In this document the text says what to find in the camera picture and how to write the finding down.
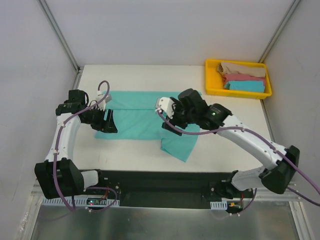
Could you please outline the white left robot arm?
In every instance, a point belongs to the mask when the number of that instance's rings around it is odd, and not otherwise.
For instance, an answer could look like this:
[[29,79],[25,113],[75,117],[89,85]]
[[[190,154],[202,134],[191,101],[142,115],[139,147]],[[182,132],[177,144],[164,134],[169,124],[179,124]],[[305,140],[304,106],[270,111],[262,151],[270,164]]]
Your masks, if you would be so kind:
[[78,196],[87,188],[96,195],[105,191],[106,183],[101,179],[100,170],[80,171],[73,162],[73,153],[81,124],[107,134],[117,133],[113,110],[106,109],[111,99],[110,94],[98,91],[95,103],[90,105],[88,94],[76,89],[70,90],[68,99],[56,108],[57,126],[52,145],[44,162],[34,167],[47,199]]

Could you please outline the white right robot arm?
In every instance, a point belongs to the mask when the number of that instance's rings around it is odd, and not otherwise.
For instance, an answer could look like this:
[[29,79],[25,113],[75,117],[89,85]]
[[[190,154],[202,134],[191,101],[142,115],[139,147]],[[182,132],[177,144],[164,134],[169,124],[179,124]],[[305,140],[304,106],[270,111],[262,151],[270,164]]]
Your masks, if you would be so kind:
[[221,104],[208,105],[192,88],[181,92],[177,98],[159,98],[155,111],[164,120],[163,129],[182,136],[187,133],[185,129],[188,125],[197,125],[203,130],[203,135],[218,134],[262,164],[251,170],[235,170],[230,178],[217,183],[214,190],[223,198],[233,199],[243,191],[261,187],[275,194],[283,194],[296,172],[300,157],[298,148],[293,145],[284,147],[266,140]]

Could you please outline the yellow plastic bin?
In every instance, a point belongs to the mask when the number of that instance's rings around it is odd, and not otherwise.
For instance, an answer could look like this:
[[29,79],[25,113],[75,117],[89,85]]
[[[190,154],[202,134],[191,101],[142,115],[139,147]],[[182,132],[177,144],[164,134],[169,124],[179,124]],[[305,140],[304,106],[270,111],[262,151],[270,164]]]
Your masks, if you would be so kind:
[[[224,89],[222,75],[217,71],[217,66],[220,62],[238,64],[245,67],[264,68],[266,70],[266,76],[265,76],[266,86],[265,86],[264,93]],[[264,100],[265,98],[270,97],[273,94],[267,66],[264,63],[258,63],[258,62],[206,59],[205,65],[204,65],[204,87],[205,87],[205,92],[208,95],[224,96],[224,97]]]

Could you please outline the teal green t shirt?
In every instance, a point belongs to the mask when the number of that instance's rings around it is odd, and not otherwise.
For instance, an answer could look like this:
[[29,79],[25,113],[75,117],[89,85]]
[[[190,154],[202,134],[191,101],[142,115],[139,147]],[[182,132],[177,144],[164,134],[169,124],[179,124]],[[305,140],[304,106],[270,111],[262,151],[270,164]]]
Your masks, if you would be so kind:
[[111,91],[112,100],[106,105],[113,110],[117,133],[96,132],[96,139],[161,141],[160,149],[186,162],[191,155],[197,135],[176,135],[162,128],[164,121],[156,114],[158,98],[174,97],[176,91]]

